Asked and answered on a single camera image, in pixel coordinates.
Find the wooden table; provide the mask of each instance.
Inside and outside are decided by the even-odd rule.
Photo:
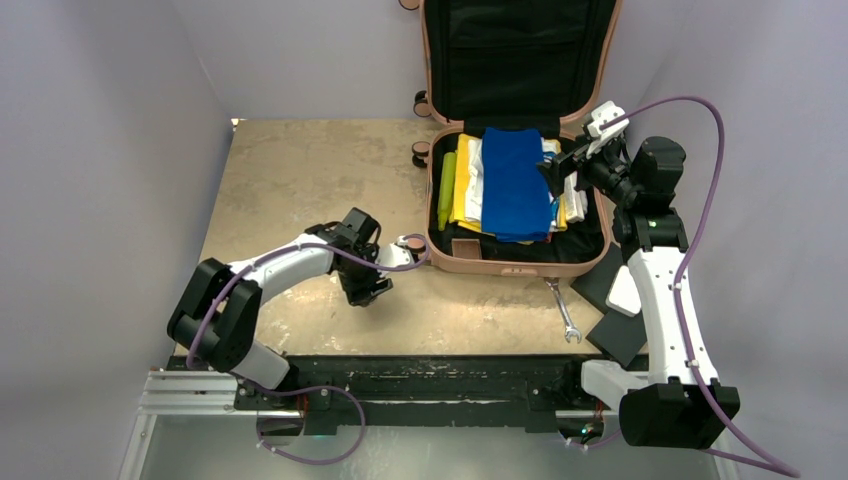
[[[426,171],[410,146],[431,140],[430,120],[250,120],[238,125],[203,258],[230,262],[293,240],[359,207],[383,225],[382,241],[425,228]],[[337,278],[278,296],[260,314],[261,342],[294,354],[596,353],[568,344],[538,278],[458,275],[425,266],[392,275],[394,289],[350,307]],[[584,336],[601,314],[563,288]]]

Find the black joint motor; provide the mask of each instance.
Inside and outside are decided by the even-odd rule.
[[[686,151],[674,140],[649,137],[642,142],[630,165],[630,181],[640,186],[631,205],[635,212],[668,210],[677,182],[683,176],[684,160]]]
[[[707,387],[722,411],[733,418],[740,408],[739,392],[713,381]],[[634,447],[709,448],[724,431],[697,385],[678,382],[632,390],[619,406],[621,432]]]
[[[374,263],[380,247],[370,240],[379,229],[380,223],[374,217],[353,208],[341,222],[312,227],[306,233],[317,235],[329,245]],[[333,270],[338,272],[348,303],[355,307],[370,305],[380,294],[392,288],[392,281],[382,278],[379,271],[342,255],[333,259]]]

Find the silver wrench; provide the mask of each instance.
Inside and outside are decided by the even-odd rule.
[[[565,322],[565,341],[571,343],[571,339],[576,337],[577,343],[582,342],[583,334],[580,333],[580,330],[574,326],[574,322],[568,314],[568,308],[565,307],[565,300],[562,298],[562,292],[559,291],[559,279],[546,277],[545,283],[548,284],[548,288],[550,288],[551,292],[553,292],[554,298],[557,301],[557,306],[559,307],[559,313],[562,314],[562,320]]]

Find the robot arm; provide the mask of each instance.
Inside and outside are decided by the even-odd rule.
[[[379,229],[376,220],[354,208],[343,221],[311,227],[293,242],[280,247],[295,248],[254,267],[235,285],[224,308],[219,309],[210,328],[204,331],[198,356],[219,372],[233,372],[265,388],[294,388],[297,369],[254,339],[259,308],[308,278],[334,271],[338,273],[350,305],[364,307],[371,304],[392,288],[392,281],[386,278],[384,272],[327,249],[300,248],[300,245],[332,246],[348,256],[386,267],[415,262],[420,251],[411,249],[403,239],[382,249],[371,242],[371,237]],[[168,322],[168,336],[188,348],[212,300],[233,278],[234,272],[256,265],[266,255],[229,265],[210,258],[198,265]]]
[[[689,248],[683,222],[670,207],[683,174],[686,154],[662,137],[643,142],[632,162],[620,160],[624,120],[609,129],[601,125],[624,115],[607,102],[593,111],[578,147],[537,167],[552,193],[564,178],[578,172],[578,188],[598,188],[616,205],[613,233],[638,291],[650,346],[647,381],[615,362],[583,364],[581,386],[619,411],[621,431],[630,445],[708,448],[724,430],[701,393],[684,348],[685,336],[674,306],[679,290],[695,350],[694,360],[722,410],[739,411],[736,388],[722,386],[701,338],[689,291],[688,272],[674,284]]]

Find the black mounting base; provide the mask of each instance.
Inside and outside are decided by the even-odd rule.
[[[347,356],[286,357],[300,368],[299,387],[334,385],[362,402],[369,425],[410,427],[523,427],[558,432],[562,410],[594,410],[595,397],[580,388],[581,365],[600,355]],[[647,355],[631,371],[645,371]],[[168,370],[184,370],[171,357]],[[294,398],[236,394],[236,410],[295,409]],[[310,394],[307,435],[332,435],[339,425],[358,425],[342,395]]]
[[[710,395],[733,418],[740,407],[735,387],[713,383]],[[709,448],[724,424],[707,404],[697,385],[677,382],[632,390],[621,399],[621,432],[634,447]]]

